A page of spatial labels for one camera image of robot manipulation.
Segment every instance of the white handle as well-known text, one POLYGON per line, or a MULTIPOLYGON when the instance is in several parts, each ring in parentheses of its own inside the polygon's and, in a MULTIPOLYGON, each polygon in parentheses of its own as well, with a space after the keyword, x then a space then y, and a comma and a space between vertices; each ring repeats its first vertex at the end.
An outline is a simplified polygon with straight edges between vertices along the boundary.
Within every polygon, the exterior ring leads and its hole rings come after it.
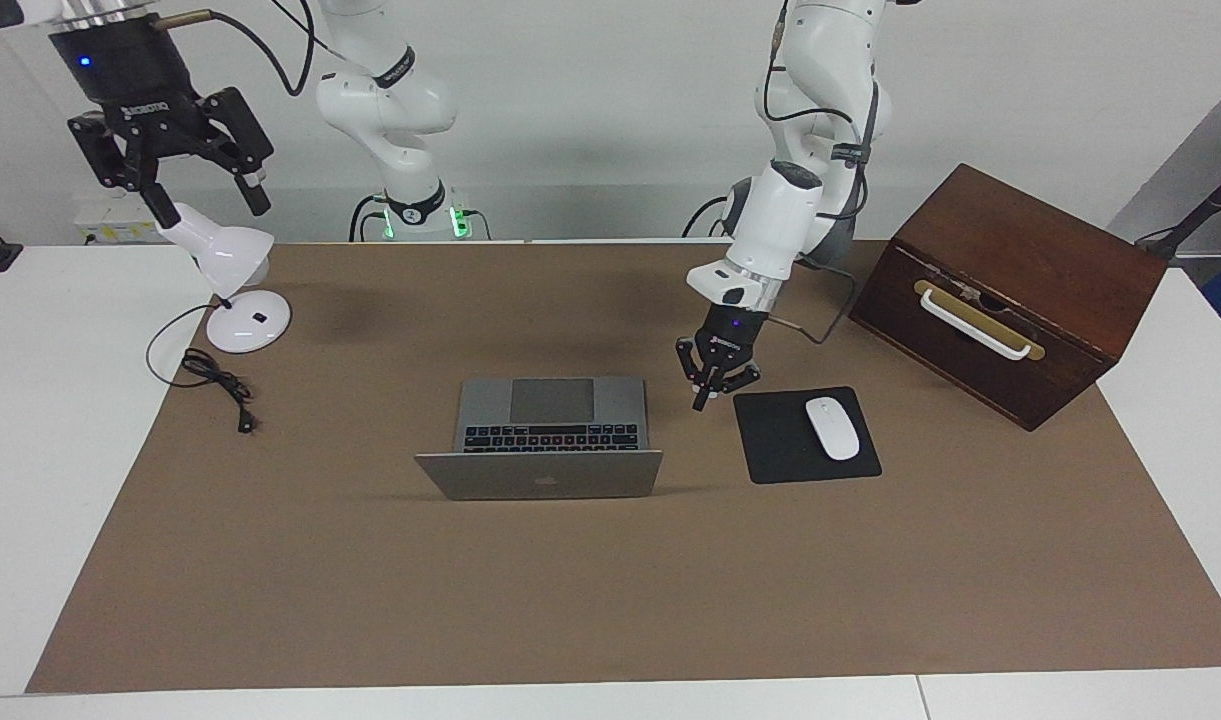
POLYGON ((930 300, 930 294, 933 292, 934 290, 926 290, 924 293, 921 293, 921 306, 924 308, 924 310, 930 315, 934 315, 935 319, 940 319, 943 322, 949 323, 954 328, 957 328, 958 331, 974 338, 974 340, 978 340, 980 345, 988 348, 988 350, 995 351, 995 354, 1002 356, 1004 359, 1018 361, 1027 358, 1029 351, 1032 351, 1032 345, 1024 345, 1023 350, 1013 350, 1013 348, 1004 345, 1004 343, 998 340, 998 338, 976 328, 974 325, 967 323, 966 320, 958 319, 958 316, 952 315, 947 310, 935 305, 934 301, 930 300))

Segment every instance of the wooden box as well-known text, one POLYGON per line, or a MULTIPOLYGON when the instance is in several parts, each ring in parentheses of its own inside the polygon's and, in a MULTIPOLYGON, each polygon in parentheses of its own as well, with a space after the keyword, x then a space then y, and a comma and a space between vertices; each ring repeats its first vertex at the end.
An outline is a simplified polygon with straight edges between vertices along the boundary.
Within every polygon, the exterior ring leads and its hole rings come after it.
POLYGON ((958 165, 889 243, 851 319, 1035 430, 1121 360, 1164 270, 958 165))

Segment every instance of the laptop keyboard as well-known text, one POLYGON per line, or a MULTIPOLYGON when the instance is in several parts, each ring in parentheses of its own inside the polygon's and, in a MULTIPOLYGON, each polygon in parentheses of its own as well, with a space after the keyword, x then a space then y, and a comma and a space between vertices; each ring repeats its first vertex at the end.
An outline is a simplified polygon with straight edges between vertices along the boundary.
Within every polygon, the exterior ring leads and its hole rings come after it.
POLYGON ((464 452, 641 450, 637 425, 476 425, 464 452))

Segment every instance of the lamp base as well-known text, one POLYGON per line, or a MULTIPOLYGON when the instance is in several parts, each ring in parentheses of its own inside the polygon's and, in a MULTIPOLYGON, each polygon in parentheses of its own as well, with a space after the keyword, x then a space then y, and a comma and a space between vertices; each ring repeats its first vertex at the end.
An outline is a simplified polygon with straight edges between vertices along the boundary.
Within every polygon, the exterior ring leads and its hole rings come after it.
POLYGON ((250 290, 231 297, 231 308, 219 308, 206 323, 211 345, 232 355, 272 345, 291 326, 291 305, 271 290, 250 290))

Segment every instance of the box handle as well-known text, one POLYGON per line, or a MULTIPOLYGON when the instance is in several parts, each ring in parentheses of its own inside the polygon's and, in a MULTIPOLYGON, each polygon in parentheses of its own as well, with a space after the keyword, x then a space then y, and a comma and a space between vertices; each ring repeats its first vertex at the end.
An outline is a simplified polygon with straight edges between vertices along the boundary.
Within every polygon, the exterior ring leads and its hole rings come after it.
POLYGON ((966 333, 972 340, 979 342, 980 345, 1004 359, 1013 361, 1040 360, 1045 356, 1044 347, 1027 340, 1026 337, 1007 328, 1006 325, 989 319, 988 315, 957 300, 956 297, 939 290, 929 282, 917 281, 912 288, 917 295, 921 295, 922 309, 934 315, 935 319, 943 320, 944 323, 966 333))

